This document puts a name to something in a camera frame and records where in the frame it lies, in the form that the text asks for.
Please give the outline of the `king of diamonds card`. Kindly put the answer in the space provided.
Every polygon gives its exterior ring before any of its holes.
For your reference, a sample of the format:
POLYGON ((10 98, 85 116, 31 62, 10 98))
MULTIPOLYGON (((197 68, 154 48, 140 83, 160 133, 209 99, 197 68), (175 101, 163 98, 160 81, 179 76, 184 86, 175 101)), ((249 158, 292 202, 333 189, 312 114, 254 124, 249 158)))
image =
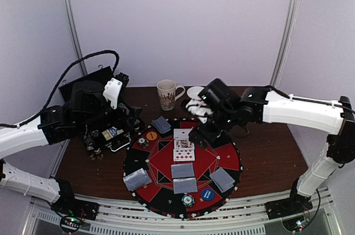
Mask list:
POLYGON ((174 149, 182 150, 182 149, 193 149, 195 146, 192 142, 185 139, 175 139, 174 140, 174 149))

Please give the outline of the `ace of diamonds card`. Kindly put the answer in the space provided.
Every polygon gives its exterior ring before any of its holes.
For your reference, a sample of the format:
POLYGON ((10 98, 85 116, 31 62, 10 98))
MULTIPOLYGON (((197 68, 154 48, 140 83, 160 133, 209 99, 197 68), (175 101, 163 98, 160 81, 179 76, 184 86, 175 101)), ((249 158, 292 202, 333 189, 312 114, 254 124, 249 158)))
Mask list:
POLYGON ((189 133, 192 131, 192 128, 189 129, 174 129, 174 139, 175 140, 188 140, 189 133))

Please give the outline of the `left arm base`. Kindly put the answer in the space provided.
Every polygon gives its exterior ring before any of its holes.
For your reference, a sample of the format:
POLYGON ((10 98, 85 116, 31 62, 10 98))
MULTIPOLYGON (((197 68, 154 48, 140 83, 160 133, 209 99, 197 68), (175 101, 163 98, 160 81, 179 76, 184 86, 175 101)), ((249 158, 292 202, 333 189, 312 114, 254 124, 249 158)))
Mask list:
POLYGON ((85 225, 85 220, 96 220, 99 209, 98 203, 75 197, 60 197, 56 202, 47 204, 59 216, 59 227, 66 234, 79 231, 85 225))

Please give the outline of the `blue playing card deck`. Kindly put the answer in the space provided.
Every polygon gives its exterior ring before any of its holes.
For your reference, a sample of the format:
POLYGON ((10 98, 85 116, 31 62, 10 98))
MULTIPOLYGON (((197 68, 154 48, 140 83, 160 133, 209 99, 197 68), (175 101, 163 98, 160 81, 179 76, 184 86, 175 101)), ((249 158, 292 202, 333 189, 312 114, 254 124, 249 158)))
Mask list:
POLYGON ((128 191, 135 191, 140 187, 152 183, 148 172, 143 168, 140 168, 127 176, 124 176, 123 181, 128 191))

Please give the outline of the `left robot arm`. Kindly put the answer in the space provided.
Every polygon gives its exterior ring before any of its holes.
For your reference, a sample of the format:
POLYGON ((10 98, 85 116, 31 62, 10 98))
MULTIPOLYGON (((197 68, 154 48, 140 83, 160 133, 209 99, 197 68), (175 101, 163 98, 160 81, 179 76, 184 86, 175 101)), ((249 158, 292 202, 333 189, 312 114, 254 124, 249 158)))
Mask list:
POLYGON ((111 75, 106 83, 76 80, 64 105, 50 106, 51 98, 29 119, 1 124, 1 188, 35 196, 58 205, 68 215, 80 204, 68 181, 39 177, 17 169, 4 158, 38 146, 54 145, 81 137, 88 146, 112 148, 119 140, 131 143, 131 135, 142 125, 141 108, 122 99, 126 83, 111 75))

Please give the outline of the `blue small blind button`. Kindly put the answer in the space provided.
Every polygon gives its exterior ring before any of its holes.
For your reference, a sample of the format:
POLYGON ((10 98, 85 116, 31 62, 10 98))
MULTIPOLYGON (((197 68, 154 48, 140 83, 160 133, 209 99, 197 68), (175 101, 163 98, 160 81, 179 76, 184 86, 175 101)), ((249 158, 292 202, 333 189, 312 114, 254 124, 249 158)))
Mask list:
POLYGON ((201 191, 200 196, 203 201, 212 201, 215 198, 215 193, 212 189, 205 188, 201 191))

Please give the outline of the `poker chip stack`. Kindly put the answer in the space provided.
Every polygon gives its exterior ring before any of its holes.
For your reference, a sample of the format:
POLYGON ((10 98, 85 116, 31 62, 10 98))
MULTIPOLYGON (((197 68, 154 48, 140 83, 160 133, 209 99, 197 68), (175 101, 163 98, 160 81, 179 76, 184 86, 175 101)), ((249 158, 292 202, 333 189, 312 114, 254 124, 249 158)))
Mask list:
POLYGON ((185 194, 182 196, 181 202, 186 208, 191 208, 195 204, 195 199, 192 195, 185 194))
POLYGON ((146 138, 140 137, 138 139, 138 145, 142 148, 142 149, 147 149, 149 147, 149 141, 146 138))

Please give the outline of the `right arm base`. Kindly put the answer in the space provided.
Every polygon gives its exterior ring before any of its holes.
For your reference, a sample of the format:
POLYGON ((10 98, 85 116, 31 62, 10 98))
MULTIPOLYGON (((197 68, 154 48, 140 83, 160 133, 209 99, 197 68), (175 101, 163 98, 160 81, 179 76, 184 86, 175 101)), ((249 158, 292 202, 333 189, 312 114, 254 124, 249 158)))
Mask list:
POLYGON ((269 219, 280 218, 285 230, 295 234, 302 232, 311 221, 310 201, 291 201, 289 198, 271 201, 265 204, 269 219))

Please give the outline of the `diamonds number card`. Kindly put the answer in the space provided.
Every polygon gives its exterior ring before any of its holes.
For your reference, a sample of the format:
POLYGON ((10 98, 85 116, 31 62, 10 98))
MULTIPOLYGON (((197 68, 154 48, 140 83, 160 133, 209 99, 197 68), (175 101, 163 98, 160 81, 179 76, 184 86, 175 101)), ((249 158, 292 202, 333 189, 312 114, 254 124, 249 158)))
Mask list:
POLYGON ((174 162, 188 162, 195 161, 194 149, 174 149, 173 150, 174 162))

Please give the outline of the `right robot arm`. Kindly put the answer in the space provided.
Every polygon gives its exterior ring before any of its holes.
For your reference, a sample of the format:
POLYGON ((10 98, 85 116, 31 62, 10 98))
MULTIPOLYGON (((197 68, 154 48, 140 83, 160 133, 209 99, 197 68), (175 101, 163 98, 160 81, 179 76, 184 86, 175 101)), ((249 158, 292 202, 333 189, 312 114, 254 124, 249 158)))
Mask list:
POLYGON ((340 166, 354 160, 354 110, 348 97, 318 100, 288 95, 271 85, 247 88, 237 95, 219 78, 184 100, 181 106, 199 118, 189 139, 203 146, 213 143, 234 126, 243 129, 252 123, 282 123, 308 127, 327 133, 326 148, 303 175, 295 180, 284 208, 297 213, 340 166))

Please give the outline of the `orange big blind button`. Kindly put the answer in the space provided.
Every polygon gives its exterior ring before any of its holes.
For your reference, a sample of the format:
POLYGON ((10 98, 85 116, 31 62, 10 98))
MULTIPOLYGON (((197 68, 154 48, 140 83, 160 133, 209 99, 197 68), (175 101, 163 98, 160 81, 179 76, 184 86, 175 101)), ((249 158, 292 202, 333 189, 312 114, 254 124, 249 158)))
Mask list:
POLYGON ((146 138, 149 140, 149 141, 155 141, 157 138, 158 138, 158 134, 154 131, 149 131, 147 134, 146 134, 146 138))

